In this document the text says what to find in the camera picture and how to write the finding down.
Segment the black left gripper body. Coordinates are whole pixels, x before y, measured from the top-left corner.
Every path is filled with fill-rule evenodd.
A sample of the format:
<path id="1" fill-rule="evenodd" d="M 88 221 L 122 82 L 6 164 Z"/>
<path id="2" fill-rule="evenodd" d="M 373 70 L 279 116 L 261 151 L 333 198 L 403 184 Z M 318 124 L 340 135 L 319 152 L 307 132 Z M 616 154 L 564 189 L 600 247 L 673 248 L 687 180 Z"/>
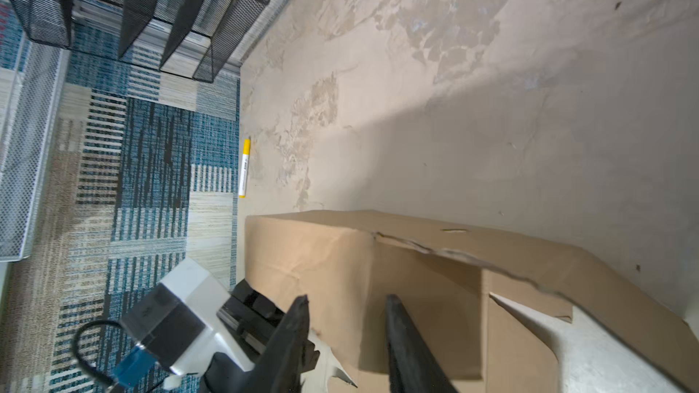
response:
<path id="1" fill-rule="evenodd" d="M 255 367 L 285 315 L 286 313 L 271 300 L 243 280 L 233 289 L 229 300 L 220 309 L 218 318 L 224 322 L 227 331 L 242 347 Z M 320 351 L 316 350 L 309 336 L 304 350 L 300 374 L 301 390 L 303 386 L 301 375 L 315 369 L 320 357 Z M 198 390 L 200 392 L 241 392 L 241 387 L 253 369 L 245 371 L 230 357 L 217 352 L 202 376 Z"/>

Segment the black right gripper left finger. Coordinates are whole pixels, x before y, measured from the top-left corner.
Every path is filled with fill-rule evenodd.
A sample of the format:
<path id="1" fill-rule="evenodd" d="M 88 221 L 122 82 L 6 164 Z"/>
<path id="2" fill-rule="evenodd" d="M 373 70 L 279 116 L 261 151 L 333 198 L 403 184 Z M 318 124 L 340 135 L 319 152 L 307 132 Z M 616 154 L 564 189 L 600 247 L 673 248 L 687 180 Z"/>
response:
<path id="1" fill-rule="evenodd" d="M 300 392 L 305 342 L 309 336 L 309 300 L 295 298 L 241 392 Z"/>

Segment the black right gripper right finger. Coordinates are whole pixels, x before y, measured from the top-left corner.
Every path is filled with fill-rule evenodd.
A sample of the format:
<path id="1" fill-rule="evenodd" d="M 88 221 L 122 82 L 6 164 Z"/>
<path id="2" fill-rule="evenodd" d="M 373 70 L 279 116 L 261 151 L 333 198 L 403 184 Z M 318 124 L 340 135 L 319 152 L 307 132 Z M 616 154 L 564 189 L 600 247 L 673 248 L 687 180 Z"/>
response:
<path id="1" fill-rule="evenodd" d="M 456 392 L 397 295 L 385 302 L 390 391 Z"/>

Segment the brown cardboard box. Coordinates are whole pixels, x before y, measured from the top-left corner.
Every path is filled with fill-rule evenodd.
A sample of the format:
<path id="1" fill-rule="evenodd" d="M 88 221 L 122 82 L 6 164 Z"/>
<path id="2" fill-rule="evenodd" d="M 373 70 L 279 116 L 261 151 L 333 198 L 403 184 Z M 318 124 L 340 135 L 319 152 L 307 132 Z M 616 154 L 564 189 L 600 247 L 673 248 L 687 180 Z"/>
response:
<path id="1" fill-rule="evenodd" d="M 679 316 L 580 247 L 376 211 L 250 216 L 245 277 L 311 329 L 355 392 L 389 389 L 386 300 L 398 297 L 453 387 L 557 392 L 559 358 L 503 305 L 558 321 L 582 309 L 677 387 L 698 389 L 698 341 Z"/>

